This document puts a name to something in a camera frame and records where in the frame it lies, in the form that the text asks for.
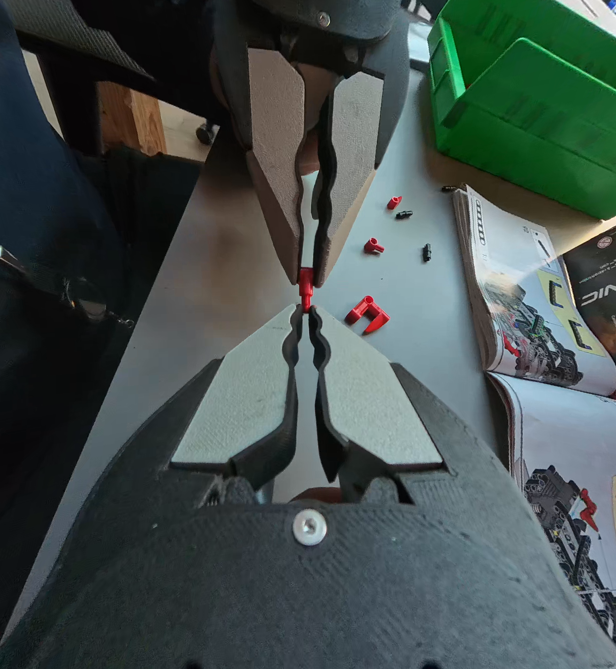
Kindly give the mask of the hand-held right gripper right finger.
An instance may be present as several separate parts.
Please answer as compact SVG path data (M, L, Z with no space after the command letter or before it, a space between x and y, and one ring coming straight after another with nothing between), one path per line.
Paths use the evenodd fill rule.
M343 501L358 501L376 478L444 467L396 366L324 308L309 311L317 441L322 469Z

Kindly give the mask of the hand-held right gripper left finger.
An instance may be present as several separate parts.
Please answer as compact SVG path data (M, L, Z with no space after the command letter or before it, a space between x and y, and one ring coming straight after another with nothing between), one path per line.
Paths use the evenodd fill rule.
M175 468L270 484L296 450L295 366L303 309L289 305L216 361L177 443Z

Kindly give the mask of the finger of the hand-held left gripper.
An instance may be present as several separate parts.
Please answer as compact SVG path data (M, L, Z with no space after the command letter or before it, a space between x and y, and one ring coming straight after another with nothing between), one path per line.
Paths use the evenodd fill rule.
M279 262L296 285L303 250L303 186L297 154L304 141L304 79L278 51L248 49L252 148L248 171Z
M320 111L320 170L312 198L316 288L333 270L375 175L382 93L382 79L359 71L337 84Z

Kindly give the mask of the red lego claw assembly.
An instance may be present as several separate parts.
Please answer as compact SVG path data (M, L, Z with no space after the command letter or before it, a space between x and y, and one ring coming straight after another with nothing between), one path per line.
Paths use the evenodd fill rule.
M365 296L349 311L345 317L345 322L352 325L363 317L367 317L370 320L370 323L363 331L364 335L370 335L381 329L390 320L390 316L387 312L385 312L370 295Z

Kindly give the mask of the lego instruction booklet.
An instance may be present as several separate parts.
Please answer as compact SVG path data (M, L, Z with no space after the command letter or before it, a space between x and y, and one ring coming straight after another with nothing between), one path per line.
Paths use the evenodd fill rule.
M482 367L504 401L509 471L578 605L577 651L616 661L616 366L581 315L549 233L453 191Z

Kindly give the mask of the black badge reel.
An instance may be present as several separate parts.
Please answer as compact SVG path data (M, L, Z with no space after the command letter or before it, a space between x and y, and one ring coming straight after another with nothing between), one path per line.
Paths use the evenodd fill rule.
M89 323L100 324L111 321L128 329L136 325L133 319L111 311L103 292L85 278L65 278L62 297L75 313Z

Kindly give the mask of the green plastic bin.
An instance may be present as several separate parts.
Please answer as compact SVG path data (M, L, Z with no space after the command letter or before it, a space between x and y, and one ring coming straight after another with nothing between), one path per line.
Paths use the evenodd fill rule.
M428 37L437 149L601 220L616 215L616 16L447 1Z

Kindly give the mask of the black office chair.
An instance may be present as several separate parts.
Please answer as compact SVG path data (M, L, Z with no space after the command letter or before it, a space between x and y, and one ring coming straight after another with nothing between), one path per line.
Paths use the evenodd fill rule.
M167 154L203 163L216 137L211 1L6 1L36 56L62 138L100 156L98 83L159 101Z

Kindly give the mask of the person's dark navy clothing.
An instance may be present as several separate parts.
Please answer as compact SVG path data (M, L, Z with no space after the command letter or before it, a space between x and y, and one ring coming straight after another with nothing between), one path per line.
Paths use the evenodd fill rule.
M86 157L41 108L0 1L0 246L85 278L135 321L201 169L114 148ZM0 262L0 640L127 347Z

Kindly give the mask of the wooden post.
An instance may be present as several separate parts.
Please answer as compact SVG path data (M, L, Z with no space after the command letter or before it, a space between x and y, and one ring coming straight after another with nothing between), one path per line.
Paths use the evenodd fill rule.
M167 154L159 101L112 82L98 83L104 149L127 146L148 156Z

